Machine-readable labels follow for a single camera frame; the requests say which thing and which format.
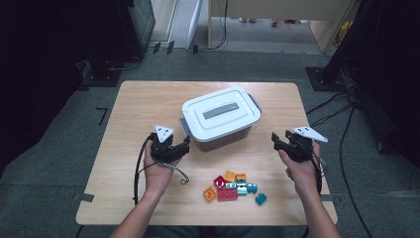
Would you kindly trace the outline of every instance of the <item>red lego brick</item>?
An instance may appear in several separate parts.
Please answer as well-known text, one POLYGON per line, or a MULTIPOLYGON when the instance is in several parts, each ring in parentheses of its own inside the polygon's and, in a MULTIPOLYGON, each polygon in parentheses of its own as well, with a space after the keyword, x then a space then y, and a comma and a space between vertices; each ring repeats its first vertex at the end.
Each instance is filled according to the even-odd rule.
POLYGON ((226 182, 222 176, 218 176, 216 179, 213 180, 213 183, 218 187, 222 188, 225 186, 226 182))
POLYGON ((235 188, 219 188, 217 189, 217 199, 219 201, 236 200, 238 192, 235 188))

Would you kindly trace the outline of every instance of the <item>box handle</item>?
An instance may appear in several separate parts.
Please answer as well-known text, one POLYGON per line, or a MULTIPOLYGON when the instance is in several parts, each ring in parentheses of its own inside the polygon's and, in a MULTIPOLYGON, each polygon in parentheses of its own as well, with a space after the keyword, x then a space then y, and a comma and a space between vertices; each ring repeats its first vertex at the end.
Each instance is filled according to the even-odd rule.
POLYGON ((251 100, 253 100, 254 104, 256 105, 256 107, 259 109, 260 113, 263 113, 262 108, 260 107, 260 105, 256 102, 256 100, 253 98, 252 95, 250 95, 248 93, 248 95, 251 97, 251 100))
POLYGON ((228 105, 220 106, 220 107, 217 107, 217 108, 215 108, 213 110, 204 112, 203 113, 203 116, 204 116, 204 119, 207 120, 207 119, 213 118, 215 116, 219 116, 221 114, 224 114, 224 113, 227 113, 227 112, 230 112, 230 111, 234 111, 234 110, 237 110, 237 109, 239 109, 239 106, 235 102, 235 103, 231 103, 231 104, 228 104, 228 105))

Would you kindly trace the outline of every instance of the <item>person's left hand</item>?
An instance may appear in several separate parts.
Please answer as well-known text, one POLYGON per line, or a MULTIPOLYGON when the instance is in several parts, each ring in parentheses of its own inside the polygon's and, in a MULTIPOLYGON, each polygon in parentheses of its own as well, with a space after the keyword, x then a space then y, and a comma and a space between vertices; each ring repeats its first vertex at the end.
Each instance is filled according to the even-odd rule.
MULTIPOLYGON (((152 159, 151 151, 152 151, 152 143, 153 141, 149 140, 146 143, 145 147, 145 158, 144 158, 144 168, 152 165, 144 170, 145 178, 146 178, 146 191, 145 193, 152 195, 153 197, 161 197, 169 186, 170 179, 173 175, 173 170, 162 165, 161 163, 155 163, 154 159, 152 159)), ((181 158, 172 162, 173 166, 176 166, 181 158)))

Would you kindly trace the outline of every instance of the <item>orange lego brick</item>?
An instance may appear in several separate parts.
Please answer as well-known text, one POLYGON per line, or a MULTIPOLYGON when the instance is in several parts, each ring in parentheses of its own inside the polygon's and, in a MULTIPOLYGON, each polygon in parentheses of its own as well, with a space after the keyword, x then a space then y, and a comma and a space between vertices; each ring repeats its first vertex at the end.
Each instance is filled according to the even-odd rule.
POLYGON ((216 197, 216 191, 213 189, 213 187, 209 186, 207 189, 203 191, 203 195, 206 197, 208 201, 216 197))
POLYGON ((247 180, 247 176, 245 174, 236 174, 237 180, 247 180))
POLYGON ((230 172, 230 171, 226 171, 225 180, 226 181, 235 181, 235 173, 230 172))

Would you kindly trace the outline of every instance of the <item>hand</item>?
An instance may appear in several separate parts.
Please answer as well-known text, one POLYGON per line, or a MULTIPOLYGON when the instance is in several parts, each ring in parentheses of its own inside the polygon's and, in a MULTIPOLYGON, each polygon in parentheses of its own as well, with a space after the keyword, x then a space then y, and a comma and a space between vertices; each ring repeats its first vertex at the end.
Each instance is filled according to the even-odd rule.
MULTIPOLYGON (((156 161, 154 161, 154 159, 152 159, 152 156, 151 156, 152 143, 153 141, 149 140, 146 143, 146 147, 145 147, 144 168, 149 165, 152 165, 148 167, 147 169, 145 169, 145 177, 146 177, 145 194, 147 193, 147 194, 152 195, 153 197, 160 198, 163 195, 166 188, 169 186, 170 179, 172 178, 172 175, 173 175, 173 170, 162 165, 161 163, 156 163, 155 165, 153 165, 153 163, 155 163, 156 161)), ((176 166, 180 160, 181 158, 172 162, 171 164, 173 166, 176 166)))
MULTIPOLYGON (((320 146, 313 142, 312 149, 314 154, 319 158, 320 146)), ((318 193, 315 168, 311 161, 296 163, 292 161, 284 151, 279 150, 278 154, 280 155, 281 160, 287 165, 286 173, 288 177, 294 181, 294 188, 300 197, 308 193, 318 193)))

